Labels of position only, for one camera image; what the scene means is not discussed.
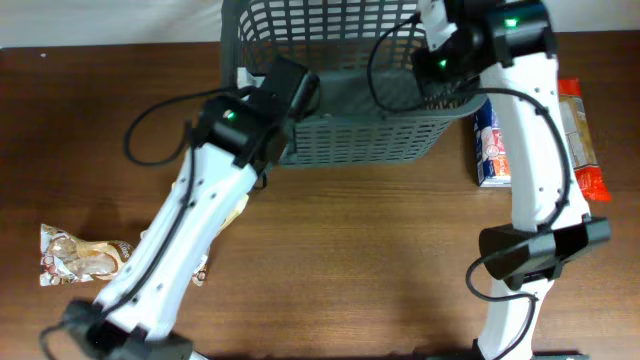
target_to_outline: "wooden table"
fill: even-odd
[[[583,81],[609,204],[611,243],[566,269],[545,301],[536,350],[640,358],[638,33],[560,36],[562,74]],[[39,225],[137,242],[179,163],[127,162],[122,136],[143,109],[218,83],[216,44],[0,52],[0,358],[41,358],[37,335],[103,283],[40,287]],[[173,150],[201,102],[153,116],[140,157]],[[468,121],[418,162],[276,169],[269,188],[216,240],[176,330],[205,353],[335,356],[468,347],[487,305],[464,285],[481,229],[510,221],[507,190],[475,185]],[[488,285],[488,276],[477,276]],[[60,358],[82,358],[64,335]]]

